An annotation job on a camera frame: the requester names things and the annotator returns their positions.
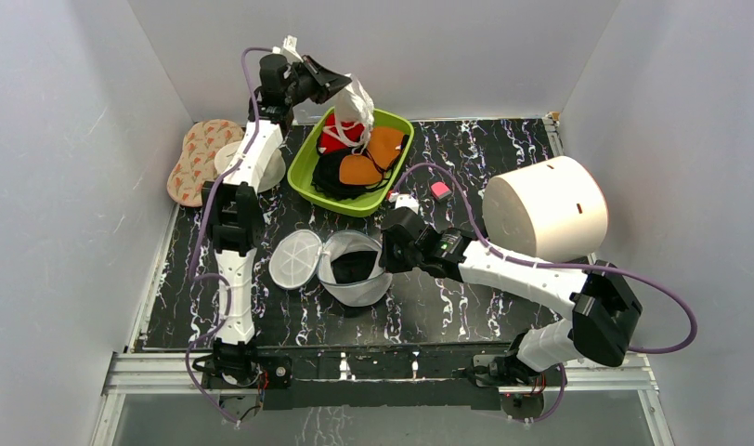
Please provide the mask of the white mesh laundry bag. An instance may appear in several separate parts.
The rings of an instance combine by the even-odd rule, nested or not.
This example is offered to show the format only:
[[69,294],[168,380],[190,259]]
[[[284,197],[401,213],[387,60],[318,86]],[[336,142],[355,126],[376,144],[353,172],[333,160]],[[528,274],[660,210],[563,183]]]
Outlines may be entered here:
[[299,289],[316,278],[341,304],[367,307],[392,283],[380,264],[382,253],[382,244],[362,232],[341,230],[323,241],[311,230],[297,230],[278,244],[268,268],[282,289]]

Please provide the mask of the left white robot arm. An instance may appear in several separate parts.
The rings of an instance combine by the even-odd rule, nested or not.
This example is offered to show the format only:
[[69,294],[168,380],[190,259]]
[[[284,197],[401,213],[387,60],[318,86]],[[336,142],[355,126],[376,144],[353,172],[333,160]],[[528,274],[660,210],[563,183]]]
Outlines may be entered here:
[[202,187],[201,239],[216,262],[208,277],[218,285],[218,323],[210,333],[213,352],[202,371],[231,386],[250,387],[264,369],[256,358],[251,291],[257,245],[265,228],[258,195],[279,155],[296,105],[322,104],[353,81],[309,56],[289,61],[281,52],[259,60],[260,85],[248,87],[244,138],[226,169]]

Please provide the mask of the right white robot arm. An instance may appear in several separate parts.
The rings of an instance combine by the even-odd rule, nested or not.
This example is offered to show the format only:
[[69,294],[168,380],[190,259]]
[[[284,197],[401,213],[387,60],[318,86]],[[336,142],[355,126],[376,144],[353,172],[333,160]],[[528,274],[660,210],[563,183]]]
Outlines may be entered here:
[[512,342],[501,368],[519,385],[542,371],[587,359],[620,366],[643,312],[626,280],[603,265],[548,262],[493,251],[473,233],[437,231],[408,207],[390,211],[381,225],[381,265],[391,273],[420,269],[437,279],[484,285],[546,307],[560,321],[529,330]]

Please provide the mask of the white bra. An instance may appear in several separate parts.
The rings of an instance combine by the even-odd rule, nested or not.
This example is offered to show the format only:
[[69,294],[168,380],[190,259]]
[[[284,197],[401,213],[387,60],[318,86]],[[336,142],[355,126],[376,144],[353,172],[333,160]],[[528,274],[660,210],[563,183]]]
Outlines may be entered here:
[[362,145],[359,147],[362,148],[371,140],[374,127],[374,103],[358,78],[351,73],[347,76],[352,79],[352,83],[333,97],[333,112],[340,121],[357,122],[365,126]]

